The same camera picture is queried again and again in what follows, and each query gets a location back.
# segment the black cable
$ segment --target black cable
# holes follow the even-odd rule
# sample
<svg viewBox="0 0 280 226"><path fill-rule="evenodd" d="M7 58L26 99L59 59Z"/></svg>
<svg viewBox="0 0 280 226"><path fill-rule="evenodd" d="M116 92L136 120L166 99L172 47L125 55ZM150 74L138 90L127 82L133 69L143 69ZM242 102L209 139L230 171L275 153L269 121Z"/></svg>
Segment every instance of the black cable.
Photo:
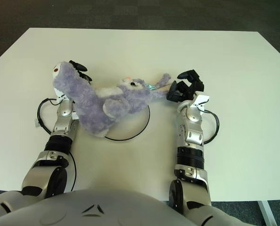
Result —
<svg viewBox="0 0 280 226"><path fill-rule="evenodd" d="M43 122L42 119L41 119L41 106L42 106L44 103L46 103L47 101L49 101L49 100L50 100L49 98L44 99L44 100L40 103L40 105L38 106L38 108L37 108L37 120L38 120L39 125L40 125L41 127L43 127L43 129L44 129L47 133L51 134L51 131L45 126L44 122Z"/></svg>
<svg viewBox="0 0 280 226"><path fill-rule="evenodd" d="M73 163L74 163L74 170L75 170L75 177L74 177L74 182L73 182L73 185L72 185L72 188L71 188L71 191L73 191L73 188L74 188L74 185L75 185L75 181L76 181L76 177L77 177L77 170L76 170L76 163L75 163L75 159L72 155L71 152L69 152L69 154L71 155L72 157L72 160L73 160Z"/></svg>
<svg viewBox="0 0 280 226"><path fill-rule="evenodd" d="M149 109L149 106L148 106L148 122L146 123L145 127L144 127L138 134L136 134L136 135L133 136L133 137L126 138L126 139L122 139L122 140L112 139L112 138L109 138L109 137L105 137L105 138L106 138L106 139L109 139L109 140L113 140L113 141L126 141L126 140L131 140L131 139L133 139L134 137L136 137L136 136L138 136L139 134L141 134L141 133L145 130L145 128L148 126L149 119L150 119L150 109Z"/></svg>
<svg viewBox="0 0 280 226"><path fill-rule="evenodd" d="M63 100L61 100L58 104L54 104L54 103L52 103L51 100L56 100L56 99L49 99L50 103L51 103L52 105L54 105L54 106L60 105L60 103L63 102Z"/></svg>
<svg viewBox="0 0 280 226"><path fill-rule="evenodd" d="M62 100L61 100L58 104L54 104L54 103L52 103L51 100L56 100L56 99L54 99L54 98L46 98L46 99L44 99L44 100L40 103L40 105L39 105L38 108L37 108L37 120L38 120L38 123L40 124L41 127L43 127L43 129L44 129L49 135L51 134L51 131L45 126L44 122L43 122L42 119L41 119L41 106L42 106L44 103L46 103L47 101L50 101L50 103L51 103L52 105L54 105L54 106L57 106L57 105L59 105L59 104L62 102ZM71 157L72 157L72 160L73 160L73 163L74 163L74 170L75 170L74 182L73 182L73 185L72 185L72 188L71 188L71 191L73 191L73 188L74 188L74 185L75 185L75 182L76 182L76 177L77 177L77 170L76 170L75 159L74 159L74 157L73 157L73 155L72 155L71 152L69 152L69 154L70 154Z"/></svg>
<svg viewBox="0 0 280 226"><path fill-rule="evenodd" d="M214 134L212 135L212 137L209 138L207 141L204 141L204 144L205 144L205 145L208 144L208 143L210 143L211 141L213 141L213 139L216 137L216 135L217 135L217 133L219 132L219 129L220 129L220 120L219 120L219 118L217 117L217 115L216 115L215 113L209 111L209 110L206 110L206 109L205 109L205 110L203 111L203 110L201 110L201 109L199 108L200 105L206 104L208 101L209 101L209 100L207 100L206 102L202 102L202 103L198 104L198 106L197 106L197 109L198 109L199 111L204 112L204 113L208 113L208 114L212 114L212 115L214 116L215 122L216 122L215 133L214 133Z"/></svg>

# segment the plush toy ear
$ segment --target plush toy ear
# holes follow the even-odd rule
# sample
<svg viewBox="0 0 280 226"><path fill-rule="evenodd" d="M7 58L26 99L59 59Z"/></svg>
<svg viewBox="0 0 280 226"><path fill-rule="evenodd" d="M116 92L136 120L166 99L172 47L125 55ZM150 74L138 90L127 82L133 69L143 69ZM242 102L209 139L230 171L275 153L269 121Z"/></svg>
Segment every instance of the plush toy ear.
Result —
<svg viewBox="0 0 280 226"><path fill-rule="evenodd" d="M171 77L168 73L163 74L163 77L155 84L156 89L165 86L170 79Z"/></svg>

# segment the stuffed donkey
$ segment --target stuffed donkey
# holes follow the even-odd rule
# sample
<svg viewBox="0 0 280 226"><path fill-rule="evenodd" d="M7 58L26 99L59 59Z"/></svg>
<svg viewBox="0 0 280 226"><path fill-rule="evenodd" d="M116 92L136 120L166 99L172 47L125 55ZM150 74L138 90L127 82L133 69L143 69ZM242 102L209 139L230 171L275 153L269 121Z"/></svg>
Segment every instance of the stuffed donkey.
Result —
<svg viewBox="0 0 280 226"><path fill-rule="evenodd" d="M94 89L72 64L62 62L57 67L54 87L75 102L81 125L98 137L104 137L109 128L126 114L141 111L153 98L165 97L168 92L168 89L159 88L168 83L169 74L163 75L154 90L144 80L130 77L120 80L116 87Z"/></svg>

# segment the floor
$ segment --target floor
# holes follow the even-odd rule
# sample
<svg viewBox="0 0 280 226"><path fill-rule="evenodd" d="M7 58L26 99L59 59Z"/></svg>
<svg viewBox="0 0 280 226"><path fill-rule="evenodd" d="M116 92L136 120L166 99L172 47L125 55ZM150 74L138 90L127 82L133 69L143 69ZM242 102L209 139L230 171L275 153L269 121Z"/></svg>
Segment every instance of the floor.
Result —
<svg viewBox="0 0 280 226"><path fill-rule="evenodd" d="M0 0L0 56L29 27L258 31L280 52L280 0ZM264 224L257 202L213 205Z"/></svg>

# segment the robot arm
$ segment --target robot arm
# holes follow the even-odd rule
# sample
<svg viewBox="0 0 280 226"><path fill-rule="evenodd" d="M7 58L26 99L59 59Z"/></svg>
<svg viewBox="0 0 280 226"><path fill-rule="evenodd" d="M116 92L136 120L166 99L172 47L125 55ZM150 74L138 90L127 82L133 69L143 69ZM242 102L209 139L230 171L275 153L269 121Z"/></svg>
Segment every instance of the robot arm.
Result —
<svg viewBox="0 0 280 226"><path fill-rule="evenodd" d="M82 65L73 63L77 69L84 70ZM65 190L68 155L75 138L78 120L72 119L72 100L58 90L55 90L55 93L60 104L55 126L52 132L49 131L49 140L44 151L39 154L26 174L22 183L22 190L0 194L0 216L43 199L62 194Z"/></svg>
<svg viewBox="0 0 280 226"><path fill-rule="evenodd" d="M170 186L169 206L196 225L248 226L211 206L207 171L204 170L206 142L201 128L202 114L210 113L204 111L209 96L204 95L204 85L194 70L184 72L178 78L192 84L188 87L183 81L174 82L167 95L168 100L182 101L177 109L177 164L174 168L177 179Z"/></svg>

